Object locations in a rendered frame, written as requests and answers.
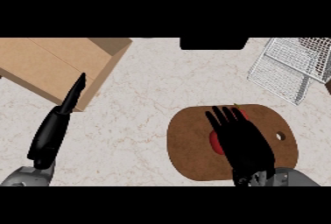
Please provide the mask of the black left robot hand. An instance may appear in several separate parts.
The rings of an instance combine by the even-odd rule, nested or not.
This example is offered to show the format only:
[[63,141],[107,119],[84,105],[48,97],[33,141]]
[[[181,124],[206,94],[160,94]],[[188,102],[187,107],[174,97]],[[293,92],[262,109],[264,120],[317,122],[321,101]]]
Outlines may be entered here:
[[82,73],[66,93],[61,104],[51,108],[36,129],[26,158],[33,161],[33,167],[38,170],[47,169],[54,162],[67,130],[69,115],[76,106],[85,82],[87,76]]

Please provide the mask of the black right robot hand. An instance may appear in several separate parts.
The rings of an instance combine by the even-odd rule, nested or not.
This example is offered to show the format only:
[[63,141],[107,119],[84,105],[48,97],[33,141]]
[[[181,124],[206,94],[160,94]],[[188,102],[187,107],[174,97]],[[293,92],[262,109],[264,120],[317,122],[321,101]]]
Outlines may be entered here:
[[234,186],[248,186],[256,172],[274,175],[274,154],[264,136],[237,108],[211,107],[205,112],[231,167]]

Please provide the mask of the brown wooden cutting board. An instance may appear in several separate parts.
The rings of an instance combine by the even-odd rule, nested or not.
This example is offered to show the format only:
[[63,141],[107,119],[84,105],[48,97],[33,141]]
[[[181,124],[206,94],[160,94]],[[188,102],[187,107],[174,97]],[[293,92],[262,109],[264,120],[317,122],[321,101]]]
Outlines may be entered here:
[[[274,166],[293,168],[298,159],[295,137],[285,119],[265,106],[242,104],[248,120],[261,131],[273,149]],[[212,150],[212,126],[205,117],[211,106],[184,108],[171,118],[166,130],[166,151],[178,173],[191,180],[230,180],[231,167],[224,155]]]

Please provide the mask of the pale wooden cabinet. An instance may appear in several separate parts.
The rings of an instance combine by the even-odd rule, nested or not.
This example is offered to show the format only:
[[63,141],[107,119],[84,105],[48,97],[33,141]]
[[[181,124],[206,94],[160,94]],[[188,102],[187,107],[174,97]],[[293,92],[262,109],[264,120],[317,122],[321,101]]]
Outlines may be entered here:
[[128,38],[0,38],[0,76],[58,105],[78,76],[82,111],[129,48]]

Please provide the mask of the red tomato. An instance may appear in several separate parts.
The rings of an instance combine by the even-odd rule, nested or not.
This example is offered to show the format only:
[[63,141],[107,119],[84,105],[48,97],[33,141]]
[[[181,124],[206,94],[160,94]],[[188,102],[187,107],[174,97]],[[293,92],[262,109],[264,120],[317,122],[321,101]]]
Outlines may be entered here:
[[[236,109],[239,110],[239,112],[242,113],[242,116],[246,120],[249,120],[248,118],[248,115],[240,107],[240,105],[237,104],[233,104],[233,106],[236,107]],[[209,144],[211,144],[211,148],[214,150],[214,152],[219,155],[224,155],[222,153],[222,147],[219,146],[219,143],[218,143],[218,137],[217,137],[217,134],[215,134],[215,131],[212,130],[211,133],[209,133]]]

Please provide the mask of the black appliance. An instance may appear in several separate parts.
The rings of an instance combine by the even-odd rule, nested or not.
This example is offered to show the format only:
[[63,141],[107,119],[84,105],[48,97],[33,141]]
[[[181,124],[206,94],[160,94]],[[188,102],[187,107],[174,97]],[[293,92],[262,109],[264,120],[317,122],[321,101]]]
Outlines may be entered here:
[[242,50],[248,38],[180,38],[181,50]]

